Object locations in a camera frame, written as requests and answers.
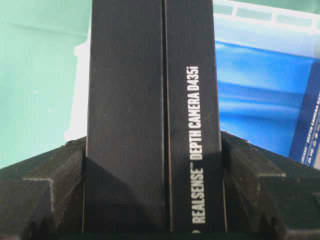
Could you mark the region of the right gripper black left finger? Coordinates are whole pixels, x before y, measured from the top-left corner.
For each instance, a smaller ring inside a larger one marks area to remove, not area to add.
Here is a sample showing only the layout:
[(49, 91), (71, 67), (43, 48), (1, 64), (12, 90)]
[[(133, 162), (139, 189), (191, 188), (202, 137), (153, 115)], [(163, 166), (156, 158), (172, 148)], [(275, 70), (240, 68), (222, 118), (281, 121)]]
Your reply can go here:
[(48, 240), (81, 233), (86, 141), (66, 144), (0, 170), (0, 238)]

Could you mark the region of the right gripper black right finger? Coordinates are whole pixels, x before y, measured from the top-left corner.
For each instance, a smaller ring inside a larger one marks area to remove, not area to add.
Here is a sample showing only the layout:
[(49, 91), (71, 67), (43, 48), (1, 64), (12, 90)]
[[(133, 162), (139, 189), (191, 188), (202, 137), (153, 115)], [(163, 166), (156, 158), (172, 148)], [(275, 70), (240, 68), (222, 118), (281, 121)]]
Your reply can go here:
[(243, 239), (317, 240), (320, 172), (221, 133), (227, 231)]

